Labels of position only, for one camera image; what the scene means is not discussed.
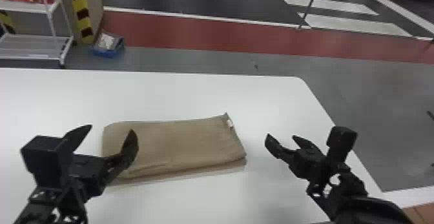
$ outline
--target metal shelf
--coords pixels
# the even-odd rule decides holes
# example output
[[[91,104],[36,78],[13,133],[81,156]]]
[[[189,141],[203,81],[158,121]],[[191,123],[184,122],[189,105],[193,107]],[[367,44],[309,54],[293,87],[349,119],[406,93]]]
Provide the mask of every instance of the metal shelf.
[[[45,14],[51,29],[51,36],[9,34],[6,26],[0,23],[5,32],[0,37],[0,59],[58,60],[59,66],[65,67],[65,57],[74,41],[67,11],[61,0],[54,0],[52,4],[43,1],[44,4],[0,0],[0,10],[3,11]],[[69,37],[56,35],[52,13],[58,6],[62,8]]]
[[[0,59],[63,60],[73,37],[3,34],[0,38]]]
[[[10,12],[30,12],[34,14],[52,14],[60,3],[61,0],[54,0],[52,4],[48,4],[47,12],[45,4],[0,0],[0,10]]]

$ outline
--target beige towel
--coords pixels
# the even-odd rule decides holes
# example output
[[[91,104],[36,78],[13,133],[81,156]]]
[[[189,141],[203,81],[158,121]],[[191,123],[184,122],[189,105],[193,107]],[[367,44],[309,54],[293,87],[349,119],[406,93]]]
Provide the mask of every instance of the beige towel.
[[[103,133],[103,156],[120,151],[133,129],[139,152],[119,176],[138,178],[167,175],[195,168],[225,165],[245,157],[227,114],[185,121],[125,121],[108,125]]]

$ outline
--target red floor stripe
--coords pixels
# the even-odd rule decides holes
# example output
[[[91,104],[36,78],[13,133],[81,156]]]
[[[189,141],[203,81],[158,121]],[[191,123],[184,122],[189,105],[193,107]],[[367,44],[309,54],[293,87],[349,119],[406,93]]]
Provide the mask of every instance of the red floor stripe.
[[[103,29],[127,46],[434,63],[427,41],[372,34],[124,12],[104,12]]]

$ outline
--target towel tag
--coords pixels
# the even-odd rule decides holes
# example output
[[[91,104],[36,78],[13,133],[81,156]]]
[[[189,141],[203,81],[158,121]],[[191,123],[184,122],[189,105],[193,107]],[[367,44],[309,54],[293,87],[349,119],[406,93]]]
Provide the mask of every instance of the towel tag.
[[[229,128],[234,128],[234,123],[233,123],[230,119],[228,119],[228,120],[227,120],[227,126],[228,126]]]

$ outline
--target gray floor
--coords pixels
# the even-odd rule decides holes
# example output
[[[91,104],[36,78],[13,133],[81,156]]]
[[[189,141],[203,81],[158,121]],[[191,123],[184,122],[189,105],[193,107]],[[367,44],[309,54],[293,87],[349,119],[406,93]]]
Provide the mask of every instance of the gray floor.
[[[0,66],[57,68],[35,61]],[[300,77],[337,125],[359,132],[356,153],[383,191],[434,185],[434,120],[427,115],[434,112],[434,65],[134,47],[105,59],[77,46],[67,67]]]

